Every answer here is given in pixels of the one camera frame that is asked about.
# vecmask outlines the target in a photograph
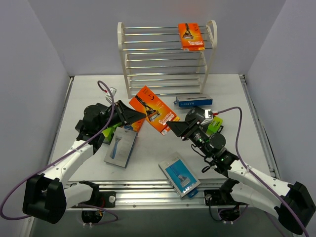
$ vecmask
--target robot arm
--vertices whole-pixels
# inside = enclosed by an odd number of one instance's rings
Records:
[[[190,139],[194,143],[193,146],[203,152],[204,161],[209,164],[204,172],[213,168],[228,178],[219,190],[221,198],[227,203],[234,200],[266,211],[277,217],[285,228],[301,235],[302,228],[278,197],[285,201],[306,227],[316,210],[307,188],[299,182],[292,185],[277,180],[244,163],[225,148],[226,139],[222,134],[214,133],[208,137],[200,129],[199,124],[197,118],[184,122],[167,122],[177,137],[181,137],[183,141]],[[270,189],[264,186],[252,172]]]
[[[101,147],[104,136],[100,131],[110,117],[111,107],[102,104],[88,106],[84,110],[83,120],[76,125],[79,135],[71,148],[73,152],[68,157],[49,167],[42,174],[27,180],[23,212],[40,218],[52,224],[57,223],[66,209],[79,203],[98,205],[101,198],[99,186],[88,181],[64,190],[64,187],[74,172]],[[117,123],[132,124],[144,119],[145,114],[130,109],[122,101],[115,103],[115,111],[108,127]],[[95,136],[90,142],[80,147],[83,143]]]

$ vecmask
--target product box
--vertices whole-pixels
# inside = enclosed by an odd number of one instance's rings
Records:
[[[189,170],[179,153],[173,153],[169,158],[159,163],[159,167],[167,176],[180,197],[189,195],[189,197],[192,198],[198,193],[195,188],[200,185],[201,182]]]
[[[132,154],[137,132],[118,127],[114,133],[104,161],[126,168]]]
[[[124,126],[124,128],[135,131],[135,132],[139,132],[140,128],[143,126],[144,121],[145,119],[143,118],[141,120],[138,120],[135,123],[132,123],[131,125]]]
[[[166,135],[170,130],[167,121],[180,119],[147,86],[144,86],[129,103],[135,110],[146,114],[146,120],[162,135]]]
[[[180,23],[178,30],[183,50],[205,50],[203,37],[197,23]]]
[[[179,107],[212,105],[213,99],[205,94],[181,95],[176,96],[174,104],[178,104]]]

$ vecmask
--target white shelf rack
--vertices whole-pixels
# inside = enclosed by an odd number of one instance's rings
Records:
[[[217,48],[216,22],[208,21],[200,30],[205,50],[184,51],[178,27],[125,27],[119,22],[118,49],[128,97],[145,85],[157,95],[203,93]]]

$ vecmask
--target orange box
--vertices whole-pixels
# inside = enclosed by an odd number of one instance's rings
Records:
[[[145,119],[143,118],[141,120],[138,120],[135,123],[132,123],[129,126],[124,126],[124,128],[132,130],[132,131],[135,131],[135,132],[139,132],[140,128],[142,127],[142,125],[144,123],[144,121],[145,121]]]
[[[167,121],[180,119],[147,86],[144,86],[129,103],[135,110],[146,114],[146,120],[162,135],[170,131]]]
[[[204,40],[197,23],[180,23],[178,30],[183,50],[205,50]]]

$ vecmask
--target gray wall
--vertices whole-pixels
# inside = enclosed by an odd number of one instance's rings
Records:
[[[287,0],[252,64],[247,84],[282,178],[316,201],[316,1]],[[316,236],[316,217],[308,230]]]
[[[0,1],[0,200],[48,159],[69,77],[26,0]],[[4,212],[22,215],[24,188]],[[1,237],[15,237],[21,221],[0,218]]]
[[[70,75],[122,74],[117,24],[216,20],[211,73],[249,70],[285,0],[29,0]]]

